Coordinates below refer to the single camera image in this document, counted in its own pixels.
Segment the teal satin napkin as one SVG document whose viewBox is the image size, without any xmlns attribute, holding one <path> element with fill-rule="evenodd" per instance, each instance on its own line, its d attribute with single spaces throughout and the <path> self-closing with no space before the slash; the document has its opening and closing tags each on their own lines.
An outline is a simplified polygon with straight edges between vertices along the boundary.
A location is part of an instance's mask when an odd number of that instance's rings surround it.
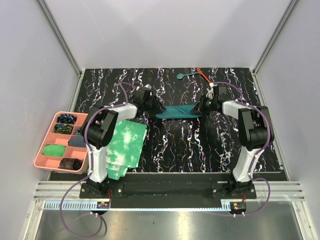
<svg viewBox="0 0 320 240">
<path fill-rule="evenodd" d="M 194 105 L 177 105 L 166 106 L 165 111 L 156 115 L 157 119 L 194 119 L 198 118 L 200 114 L 193 114 L 191 110 Z"/>
</svg>

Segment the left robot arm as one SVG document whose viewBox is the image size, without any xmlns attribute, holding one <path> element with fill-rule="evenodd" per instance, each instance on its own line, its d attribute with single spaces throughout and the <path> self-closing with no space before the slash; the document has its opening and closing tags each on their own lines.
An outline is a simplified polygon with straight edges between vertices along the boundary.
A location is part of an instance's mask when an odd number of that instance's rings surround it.
<svg viewBox="0 0 320 240">
<path fill-rule="evenodd" d="M 80 128 L 88 150 L 89 170 L 85 180 L 93 183 L 90 192 L 97 198 L 103 198 L 108 193 L 108 186 L 104 183 L 108 176 L 106 150 L 113 138 L 116 124 L 123 120 L 136 119 L 145 112 L 155 116 L 166 111 L 149 84 L 135 86 L 130 97 L 125 90 L 123 93 L 124 103 L 93 105 Z"/>
</svg>

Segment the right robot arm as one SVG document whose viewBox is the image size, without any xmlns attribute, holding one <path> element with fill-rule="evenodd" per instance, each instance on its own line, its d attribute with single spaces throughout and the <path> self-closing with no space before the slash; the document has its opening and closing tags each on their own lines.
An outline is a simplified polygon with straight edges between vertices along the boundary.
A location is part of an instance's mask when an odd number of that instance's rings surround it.
<svg viewBox="0 0 320 240">
<path fill-rule="evenodd" d="M 241 144 L 240 155 L 232 171 L 232 181 L 227 185 L 228 195 L 239 198 L 245 192 L 243 183 L 251 182 L 254 167 L 267 146 L 274 140 L 274 130 L 269 109 L 253 106 L 232 97 L 225 86 L 213 86 L 202 95 L 191 114 L 209 115 L 211 112 L 238 120 L 238 137 Z"/>
</svg>

